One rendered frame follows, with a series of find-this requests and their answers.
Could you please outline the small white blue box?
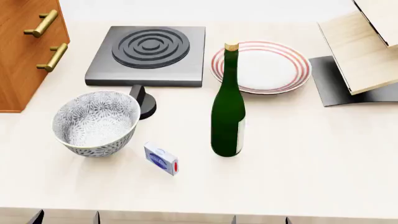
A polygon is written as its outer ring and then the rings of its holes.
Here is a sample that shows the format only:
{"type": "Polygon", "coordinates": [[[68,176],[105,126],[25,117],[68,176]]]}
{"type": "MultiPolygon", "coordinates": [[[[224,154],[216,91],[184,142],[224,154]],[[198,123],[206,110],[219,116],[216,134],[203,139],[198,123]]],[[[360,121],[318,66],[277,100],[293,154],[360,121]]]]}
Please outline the small white blue box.
{"type": "Polygon", "coordinates": [[[179,171],[178,158],[173,154],[153,145],[150,142],[144,144],[146,159],[166,171],[170,175],[176,175],[179,171]]]}

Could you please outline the white grey patterned bowl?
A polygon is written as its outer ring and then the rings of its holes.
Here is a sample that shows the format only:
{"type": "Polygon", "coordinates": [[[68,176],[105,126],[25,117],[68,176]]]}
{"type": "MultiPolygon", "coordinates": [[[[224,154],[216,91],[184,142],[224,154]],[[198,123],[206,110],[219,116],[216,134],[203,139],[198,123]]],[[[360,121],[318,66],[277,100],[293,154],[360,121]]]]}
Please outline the white grey patterned bowl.
{"type": "Polygon", "coordinates": [[[141,115],[135,98],[102,90],[80,95],[64,104],[52,120],[55,139],[85,157],[106,157],[132,138],[141,115]]]}

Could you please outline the black rack base plate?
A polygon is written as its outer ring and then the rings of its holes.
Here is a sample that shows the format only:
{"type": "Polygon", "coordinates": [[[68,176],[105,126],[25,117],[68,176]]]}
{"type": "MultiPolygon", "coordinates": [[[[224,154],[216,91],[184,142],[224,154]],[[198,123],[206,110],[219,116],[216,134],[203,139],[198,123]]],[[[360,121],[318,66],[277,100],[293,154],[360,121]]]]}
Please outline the black rack base plate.
{"type": "Polygon", "coordinates": [[[309,59],[312,77],[325,107],[355,103],[398,102],[398,83],[351,95],[332,56],[309,59]]]}

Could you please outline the grey electric hot plate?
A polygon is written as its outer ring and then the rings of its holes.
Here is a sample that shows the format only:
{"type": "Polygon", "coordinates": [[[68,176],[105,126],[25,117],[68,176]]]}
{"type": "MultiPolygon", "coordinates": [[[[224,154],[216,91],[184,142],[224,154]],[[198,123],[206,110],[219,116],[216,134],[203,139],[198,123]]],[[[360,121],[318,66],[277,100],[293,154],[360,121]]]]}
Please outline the grey electric hot plate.
{"type": "Polygon", "coordinates": [[[203,26],[111,26],[85,83],[201,87],[205,39],[203,26]]]}

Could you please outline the orange wooden cabinet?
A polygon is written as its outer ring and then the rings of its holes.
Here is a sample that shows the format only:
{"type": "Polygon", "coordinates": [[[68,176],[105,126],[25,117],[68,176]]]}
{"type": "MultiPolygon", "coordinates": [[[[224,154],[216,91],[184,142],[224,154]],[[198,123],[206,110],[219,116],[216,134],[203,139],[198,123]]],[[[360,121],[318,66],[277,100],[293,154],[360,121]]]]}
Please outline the orange wooden cabinet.
{"type": "Polygon", "coordinates": [[[0,113],[25,109],[47,74],[46,64],[55,53],[51,47],[70,43],[59,0],[0,0],[0,113]],[[42,21],[39,14],[58,11],[45,33],[24,35],[42,21]]]}

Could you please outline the light wood slanted rack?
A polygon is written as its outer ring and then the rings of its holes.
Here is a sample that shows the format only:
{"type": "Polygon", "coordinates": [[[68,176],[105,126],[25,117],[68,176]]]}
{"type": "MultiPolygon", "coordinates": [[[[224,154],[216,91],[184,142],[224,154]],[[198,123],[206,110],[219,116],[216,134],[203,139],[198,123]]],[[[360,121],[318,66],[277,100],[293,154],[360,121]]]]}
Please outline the light wood slanted rack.
{"type": "Polygon", "coordinates": [[[351,95],[398,82],[398,0],[351,0],[356,9],[318,23],[351,95]]]}

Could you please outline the black hot plate knob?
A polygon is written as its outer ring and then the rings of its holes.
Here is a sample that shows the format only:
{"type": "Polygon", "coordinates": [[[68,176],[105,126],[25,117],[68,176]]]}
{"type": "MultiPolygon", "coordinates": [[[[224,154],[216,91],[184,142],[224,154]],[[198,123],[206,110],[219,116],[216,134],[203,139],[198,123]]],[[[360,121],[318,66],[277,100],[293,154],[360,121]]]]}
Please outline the black hot plate knob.
{"type": "Polygon", "coordinates": [[[129,94],[136,99],[141,108],[140,120],[147,119],[156,112],[157,103],[155,98],[146,93],[142,85],[133,85],[129,94]]]}

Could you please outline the green glass wine bottle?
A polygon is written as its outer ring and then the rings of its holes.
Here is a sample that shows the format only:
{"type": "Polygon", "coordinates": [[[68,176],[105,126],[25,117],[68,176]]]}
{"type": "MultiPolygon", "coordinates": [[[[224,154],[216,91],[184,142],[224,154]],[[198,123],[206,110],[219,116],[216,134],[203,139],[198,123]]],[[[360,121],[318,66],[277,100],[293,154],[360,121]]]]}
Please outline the green glass wine bottle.
{"type": "Polygon", "coordinates": [[[246,110],[238,87],[239,43],[224,45],[224,72],[211,110],[211,148],[222,157],[239,154],[244,144],[246,110]]]}

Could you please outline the white plate with red rings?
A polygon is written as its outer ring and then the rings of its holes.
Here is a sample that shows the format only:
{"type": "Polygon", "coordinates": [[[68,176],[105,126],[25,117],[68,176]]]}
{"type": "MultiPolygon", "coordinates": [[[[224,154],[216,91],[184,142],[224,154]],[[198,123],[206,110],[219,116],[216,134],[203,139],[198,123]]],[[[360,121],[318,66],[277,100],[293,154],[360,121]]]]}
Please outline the white plate with red rings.
{"type": "Polygon", "coordinates": [[[312,74],[300,52],[277,42],[249,40],[239,43],[237,54],[220,49],[211,59],[211,72],[223,87],[255,95],[278,95],[298,89],[312,74]]]}

